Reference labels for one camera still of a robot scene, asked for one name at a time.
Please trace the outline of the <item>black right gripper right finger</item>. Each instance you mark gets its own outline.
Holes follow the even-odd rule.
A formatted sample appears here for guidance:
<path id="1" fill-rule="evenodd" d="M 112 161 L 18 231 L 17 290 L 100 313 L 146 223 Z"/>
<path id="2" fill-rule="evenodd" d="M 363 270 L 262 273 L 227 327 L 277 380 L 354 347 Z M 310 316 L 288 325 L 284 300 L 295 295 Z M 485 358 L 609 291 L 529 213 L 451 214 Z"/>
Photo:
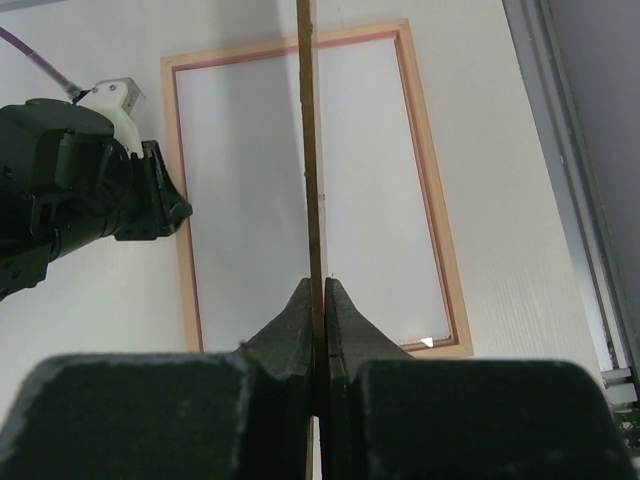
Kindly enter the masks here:
<path id="1" fill-rule="evenodd" d="M 368 466 L 364 400 L 360 371 L 373 361 L 404 361 L 411 355 L 396 345 L 356 308 L 342 283 L 325 282 L 328 353 L 328 406 L 323 420 L 323 477 L 365 479 Z"/>

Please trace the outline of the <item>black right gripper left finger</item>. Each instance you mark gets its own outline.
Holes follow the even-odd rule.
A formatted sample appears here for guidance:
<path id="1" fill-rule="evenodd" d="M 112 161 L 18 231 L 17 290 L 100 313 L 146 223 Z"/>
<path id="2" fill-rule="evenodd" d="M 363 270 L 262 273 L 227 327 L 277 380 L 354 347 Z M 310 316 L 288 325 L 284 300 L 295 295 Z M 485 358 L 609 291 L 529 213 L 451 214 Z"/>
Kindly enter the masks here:
<path id="1" fill-rule="evenodd" d="M 313 436 L 311 285 L 302 279 L 280 314 L 243 343 L 249 383 L 241 479 L 308 479 Z"/>

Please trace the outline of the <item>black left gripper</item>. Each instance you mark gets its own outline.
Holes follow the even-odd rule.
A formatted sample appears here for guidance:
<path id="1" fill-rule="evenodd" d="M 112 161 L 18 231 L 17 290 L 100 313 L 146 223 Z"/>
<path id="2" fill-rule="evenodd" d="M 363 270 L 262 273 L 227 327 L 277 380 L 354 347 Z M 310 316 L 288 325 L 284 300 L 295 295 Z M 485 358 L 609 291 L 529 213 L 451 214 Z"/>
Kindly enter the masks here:
<path id="1" fill-rule="evenodd" d="M 104 236 L 118 241 L 153 241 L 175 234 L 193 213 L 176 189 L 156 140 L 142 142 L 143 157 L 135 154 L 126 170 L 127 183 L 108 210 Z"/>

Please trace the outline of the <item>pink wooden picture frame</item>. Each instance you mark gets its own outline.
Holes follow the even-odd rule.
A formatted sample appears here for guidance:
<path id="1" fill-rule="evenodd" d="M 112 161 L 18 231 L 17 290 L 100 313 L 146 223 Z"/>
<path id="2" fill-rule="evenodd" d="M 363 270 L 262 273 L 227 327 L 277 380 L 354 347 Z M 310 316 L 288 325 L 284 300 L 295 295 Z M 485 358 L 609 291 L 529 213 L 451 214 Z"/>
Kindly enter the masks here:
<path id="1" fill-rule="evenodd" d="M 410 25 L 322 32 L 314 50 L 322 270 L 417 357 L 473 352 Z M 186 345 L 229 350 L 310 273 L 298 41 L 161 62 Z"/>

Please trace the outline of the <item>brown cardboard backing board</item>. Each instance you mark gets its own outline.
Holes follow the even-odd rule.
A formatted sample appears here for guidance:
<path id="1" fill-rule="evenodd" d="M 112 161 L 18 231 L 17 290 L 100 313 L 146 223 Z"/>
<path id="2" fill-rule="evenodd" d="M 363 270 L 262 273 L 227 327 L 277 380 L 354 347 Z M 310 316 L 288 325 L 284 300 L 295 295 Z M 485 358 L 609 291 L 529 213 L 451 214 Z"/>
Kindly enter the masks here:
<path id="1" fill-rule="evenodd" d="M 317 71 L 317 15 L 313 1 L 298 1 L 299 90 L 302 115 L 304 178 L 306 191 L 308 252 L 310 265 L 311 318 L 313 326 L 312 401 L 318 418 L 320 446 L 326 443 L 326 329 L 323 293 L 323 237 L 321 182 L 320 107 Z"/>

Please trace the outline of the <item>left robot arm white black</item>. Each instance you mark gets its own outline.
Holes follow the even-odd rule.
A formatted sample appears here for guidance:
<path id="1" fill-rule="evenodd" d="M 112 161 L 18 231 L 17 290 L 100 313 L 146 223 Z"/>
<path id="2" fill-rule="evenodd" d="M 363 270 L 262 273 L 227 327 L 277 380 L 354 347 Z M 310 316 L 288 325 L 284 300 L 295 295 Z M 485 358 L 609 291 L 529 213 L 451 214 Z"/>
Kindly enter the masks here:
<path id="1" fill-rule="evenodd" d="M 79 105 L 29 100 L 1 110 L 1 295 L 34 288 L 50 263 L 96 240 L 175 234 L 191 204 L 156 141 L 139 153 Z"/>

